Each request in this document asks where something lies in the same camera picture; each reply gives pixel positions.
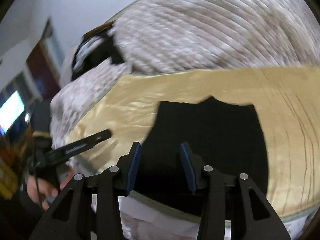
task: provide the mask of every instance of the television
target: television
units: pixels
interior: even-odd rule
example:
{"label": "television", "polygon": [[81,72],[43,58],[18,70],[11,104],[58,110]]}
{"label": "television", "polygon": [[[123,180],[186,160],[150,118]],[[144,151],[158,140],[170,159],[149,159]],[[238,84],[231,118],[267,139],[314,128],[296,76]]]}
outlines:
{"label": "television", "polygon": [[24,104],[18,91],[15,91],[0,107],[0,133],[5,134],[24,111]]}

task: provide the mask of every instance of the person's hand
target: person's hand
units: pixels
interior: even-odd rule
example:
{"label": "person's hand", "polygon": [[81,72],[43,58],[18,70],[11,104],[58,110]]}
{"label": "person's hand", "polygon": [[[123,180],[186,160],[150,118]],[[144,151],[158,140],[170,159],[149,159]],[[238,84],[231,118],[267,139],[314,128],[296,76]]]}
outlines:
{"label": "person's hand", "polygon": [[[71,169],[68,170],[68,176],[61,182],[60,189],[63,189],[67,183],[72,179],[73,172]],[[45,198],[45,196],[52,196],[56,197],[58,195],[58,190],[49,182],[44,179],[38,178],[38,185],[39,185],[39,192],[40,192],[40,201],[38,198],[37,187],[36,187],[36,180],[34,176],[29,176],[27,182],[27,193],[30,199],[34,203],[42,204],[42,208],[47,210],[49,208],[49,204]]]}

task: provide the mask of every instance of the black fabric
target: black fabric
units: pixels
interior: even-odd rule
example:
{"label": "black fabric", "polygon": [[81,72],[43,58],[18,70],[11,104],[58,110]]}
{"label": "black fabric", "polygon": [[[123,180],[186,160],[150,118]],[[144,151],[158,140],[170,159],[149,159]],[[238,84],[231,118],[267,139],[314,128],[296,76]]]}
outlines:
{"label": "black fabric", "polygon": [[10,200],[0,197],[0,239],[29,239],[42,214],[25,189],[14,193]]}
{"label": "black fabric", "polygon": [[39,102],[31,114],[31,128],[34,131],[50,132],[51,112],[50,103],[52,99]]}
{"label": "black fabric", "polygon": [[[114,36],[108,36],[107,31],[112,28],[112,25],[107,29],[104,29],[94,36],[99,36],[104,39],[103,43],[101,43],[93,52],[91,52],[85,59],[82,65],[81,70],[78,72],[72,73],[71,80],[76,80],[78,77],[91,70],[92,68],[98,66],[101,62],[106,60],[108,57],[111,57],[112,64],[122,64],[124,63],[124,59],[122,58],[120,51],[114,45]],[[72,67],[76,64],[76,55],[78,54],[81,47],[87,42],[83,42],[79,45],[72,62]]]}
{"label": "black fabric", "polygon": [[155,124],[141,147],[134,190],[201,216],[202,198],[189,191],[179,157],[184,141],[207,165],[225,174],[245,172],[266,194],[268,159],[254,106],[226,104],[214,97],[199,104],[160,102]]}

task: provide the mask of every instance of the white knit blanket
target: white knit blanket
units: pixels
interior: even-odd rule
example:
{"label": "white knit blanket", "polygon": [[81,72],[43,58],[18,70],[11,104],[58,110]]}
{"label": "white knit blanket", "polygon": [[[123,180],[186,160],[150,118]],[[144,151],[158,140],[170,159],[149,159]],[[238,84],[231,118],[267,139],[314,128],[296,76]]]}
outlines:
{"label": "white knit blanket", "polygon": [[140,0],[115,26],[140,73],[320,65],[320,26],[304,0]]}
{"label": "white knit blanket", "polygon": [[[68,55],[64,64],[71,67],[70,58]],[[100,95],[105,95],[121,76],[131,70],[130,63],[113,65],[111,58],[108,58],[62,88],[50,103],[52,148],[64,146],[67,135],[85,112],[99,101]]]}

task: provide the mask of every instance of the gold satin fabric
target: gold satin fabric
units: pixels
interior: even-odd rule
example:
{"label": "gold satin fabric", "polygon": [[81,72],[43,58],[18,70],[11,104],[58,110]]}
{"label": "gold satin fabric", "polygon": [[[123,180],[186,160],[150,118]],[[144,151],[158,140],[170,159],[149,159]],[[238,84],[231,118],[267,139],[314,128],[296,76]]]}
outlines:
{"label": "gold satin fabric", "polygon": [[268,152],[267,199],[280,217],[320,203],[318,68],[126,75],[79,121],[66,143],[110,128],[110,140],[81,155],[102,171],[127,154],[133,141],[144,141],[159,101],[198,103],[209,95],[255,105]]}

